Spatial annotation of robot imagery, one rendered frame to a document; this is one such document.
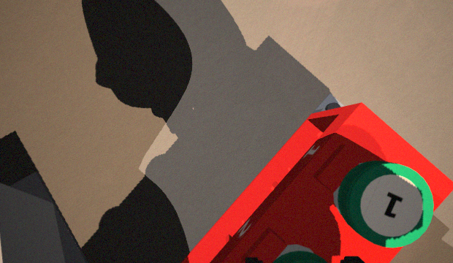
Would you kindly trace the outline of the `green cap with cream label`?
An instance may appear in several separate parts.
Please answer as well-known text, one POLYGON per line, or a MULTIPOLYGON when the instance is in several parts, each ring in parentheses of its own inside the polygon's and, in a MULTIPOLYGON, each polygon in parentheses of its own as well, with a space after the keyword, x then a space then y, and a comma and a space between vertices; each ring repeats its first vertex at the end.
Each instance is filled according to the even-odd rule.
POLYGON ((317 254, 308 251, 292 251, 279 256, 272 263, 328 263, 317 254))

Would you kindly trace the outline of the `green round cap with cream top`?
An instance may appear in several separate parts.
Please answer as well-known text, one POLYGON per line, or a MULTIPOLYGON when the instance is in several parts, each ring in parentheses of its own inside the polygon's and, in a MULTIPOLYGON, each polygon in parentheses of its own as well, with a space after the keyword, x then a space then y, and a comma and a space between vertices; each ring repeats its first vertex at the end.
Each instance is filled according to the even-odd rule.
POLYGON ((351 169, 338 190, 343 220, 367 241, 399 248, 419 239, 433 217, 433 194, 414 169, 366 161, 351 169))

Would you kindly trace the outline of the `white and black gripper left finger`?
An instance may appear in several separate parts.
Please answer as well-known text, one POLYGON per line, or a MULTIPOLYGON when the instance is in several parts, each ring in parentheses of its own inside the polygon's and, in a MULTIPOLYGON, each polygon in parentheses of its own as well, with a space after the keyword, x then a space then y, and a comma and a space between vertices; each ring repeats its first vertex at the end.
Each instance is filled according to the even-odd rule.
POLYGON ((259 261, 257 257, 246 257, 245 263, 263 263, 263 261, 259 261))

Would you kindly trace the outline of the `red tube rack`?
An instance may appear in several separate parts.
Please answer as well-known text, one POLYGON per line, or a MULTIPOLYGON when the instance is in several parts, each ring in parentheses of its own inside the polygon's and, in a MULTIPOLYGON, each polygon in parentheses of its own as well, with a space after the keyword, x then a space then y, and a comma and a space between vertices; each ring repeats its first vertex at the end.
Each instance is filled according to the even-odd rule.
POLYGON ((402 247, 367 241, 334 203, 346 174, 366 161, 417 171, 430 186, 434 211, 453 190, 445 174, 363 103, 312 113, 181 263, 245 263, 246 257, 272 263, 296 244, 328 263, 345 256, 390 263, 402 247))

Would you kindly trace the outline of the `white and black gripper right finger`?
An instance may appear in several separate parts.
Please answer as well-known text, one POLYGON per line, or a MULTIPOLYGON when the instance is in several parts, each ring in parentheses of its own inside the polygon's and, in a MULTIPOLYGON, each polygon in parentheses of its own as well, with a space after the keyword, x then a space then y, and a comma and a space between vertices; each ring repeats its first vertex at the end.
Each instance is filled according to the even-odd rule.
POLYGON ((340 263, 365 263, 358 256, 345 256, 344 259, 340 260, 340 263))

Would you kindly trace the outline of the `beige button housing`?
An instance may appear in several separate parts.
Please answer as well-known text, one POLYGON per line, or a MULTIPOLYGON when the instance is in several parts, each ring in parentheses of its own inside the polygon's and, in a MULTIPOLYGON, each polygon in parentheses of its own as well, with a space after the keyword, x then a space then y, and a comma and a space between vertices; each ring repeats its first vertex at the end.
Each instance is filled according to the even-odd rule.
POLYGON ((38 172, 0 183, 0 263, 88 263, 38 172))

